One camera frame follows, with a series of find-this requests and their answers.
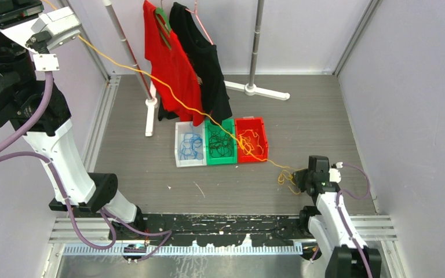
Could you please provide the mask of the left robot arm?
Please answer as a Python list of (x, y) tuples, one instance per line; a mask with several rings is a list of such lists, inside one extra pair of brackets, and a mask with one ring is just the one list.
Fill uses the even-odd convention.
[(79, 155), (71, 111), (54, 82), (60, 69), (53, 49), (74, 40), (81, 22), (68, 7), (46, 13), (41, 1), (0, 1), (0, 128), (14, 133), (0, 152), (24, 139), (52, 181), (53, 211), (104, 212), (132, 239), (145, 234), (141, 209), (118, 190), (115, 174), (90, 173)]

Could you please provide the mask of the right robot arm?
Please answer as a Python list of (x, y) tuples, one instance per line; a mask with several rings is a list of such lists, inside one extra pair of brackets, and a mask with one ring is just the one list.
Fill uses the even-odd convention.
[(297, 188), (313, 201), (300, 211), (298, 229), (304, 237), (315, 238), (318, 247), (309, 261), (325, 259), (325, 277), (380, 277), (380, 252), (362, 239), (345, 207), (343, 195), (350, 191), (339, 185), (343, 166), (311, 155), (307, 168), (292, 174)]

